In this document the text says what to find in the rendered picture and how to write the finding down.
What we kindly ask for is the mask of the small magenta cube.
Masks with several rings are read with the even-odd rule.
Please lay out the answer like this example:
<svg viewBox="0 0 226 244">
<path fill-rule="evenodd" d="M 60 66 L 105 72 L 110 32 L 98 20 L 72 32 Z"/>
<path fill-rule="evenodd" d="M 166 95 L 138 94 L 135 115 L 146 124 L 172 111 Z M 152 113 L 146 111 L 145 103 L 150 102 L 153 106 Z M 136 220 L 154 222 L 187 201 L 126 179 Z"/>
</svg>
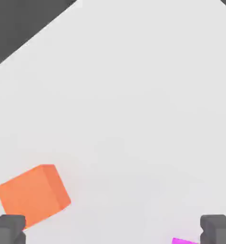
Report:
<svg viewBox="0 0 226 244">
<path fill-rule="evenodd" d="M 199 243 L 195 243 L 195 242 L 191 242 L 191 241 L 179 239 L 179 238 L 173 238 L 171 244 L 199 244 Z"/>
</svg>

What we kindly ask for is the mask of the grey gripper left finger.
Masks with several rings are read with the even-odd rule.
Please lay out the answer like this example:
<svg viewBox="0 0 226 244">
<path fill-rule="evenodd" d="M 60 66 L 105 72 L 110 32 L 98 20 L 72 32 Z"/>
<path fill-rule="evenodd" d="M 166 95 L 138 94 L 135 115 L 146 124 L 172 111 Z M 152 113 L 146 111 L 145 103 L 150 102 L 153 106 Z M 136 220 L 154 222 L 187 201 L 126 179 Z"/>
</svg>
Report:
<svg viewBox="0 0 226 244">
<path fill-rule="evenodd" d="M 26 225 L 24 215 L 3 214 L 0 216 L 0 244 L 26 244 L 23 229 Z"/>
</svg>

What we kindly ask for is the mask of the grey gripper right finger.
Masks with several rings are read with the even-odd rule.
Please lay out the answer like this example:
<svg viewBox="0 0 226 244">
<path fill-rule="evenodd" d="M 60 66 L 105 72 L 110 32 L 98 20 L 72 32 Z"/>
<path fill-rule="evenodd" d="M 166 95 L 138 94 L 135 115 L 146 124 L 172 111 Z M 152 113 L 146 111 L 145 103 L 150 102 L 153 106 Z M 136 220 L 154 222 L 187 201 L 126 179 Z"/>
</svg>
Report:
<svg viewBox="0 0 226 244">
<path fill-rule="evenodd" d="M 223 214 L 202 215 L 200 244 L 226 244 L 226 216 Z"/>
</svg>

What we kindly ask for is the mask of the large orange box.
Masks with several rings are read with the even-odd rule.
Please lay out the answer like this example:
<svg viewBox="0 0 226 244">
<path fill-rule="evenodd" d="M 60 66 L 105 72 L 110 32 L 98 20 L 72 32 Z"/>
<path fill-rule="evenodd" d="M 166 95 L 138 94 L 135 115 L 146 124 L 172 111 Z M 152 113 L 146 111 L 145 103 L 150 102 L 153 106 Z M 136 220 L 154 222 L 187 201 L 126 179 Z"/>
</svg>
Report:
<svg viewBox="0 0 226 244">
<path fill-rule="evenodd" d="M 29 228 L 71 204 L 53 164 L 38 165 L 0 185 L 0 201 L 6 214 L 24 215 Z"/>
</svg>

